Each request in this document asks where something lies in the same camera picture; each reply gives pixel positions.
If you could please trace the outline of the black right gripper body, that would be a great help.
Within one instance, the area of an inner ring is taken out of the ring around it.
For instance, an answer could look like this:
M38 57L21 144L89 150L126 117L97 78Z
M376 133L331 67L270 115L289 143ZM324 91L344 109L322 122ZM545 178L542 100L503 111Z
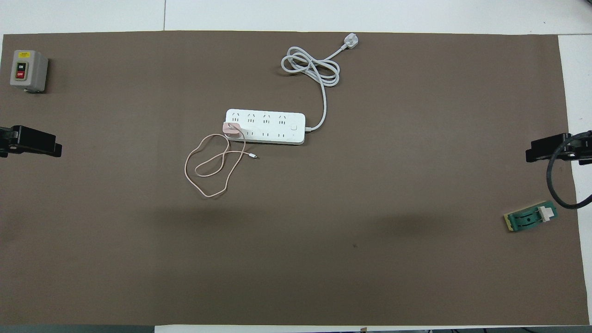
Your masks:
M592 164L592 131L584 131L569 137L570 161L578 161L579 165Z

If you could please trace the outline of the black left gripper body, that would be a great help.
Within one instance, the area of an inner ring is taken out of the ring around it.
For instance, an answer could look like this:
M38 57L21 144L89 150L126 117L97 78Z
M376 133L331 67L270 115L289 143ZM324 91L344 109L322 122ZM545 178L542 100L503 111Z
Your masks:
M21 154L21 148L12 143L18 138L18 131L12 127L0 127L0 157L7 158L9 154Z

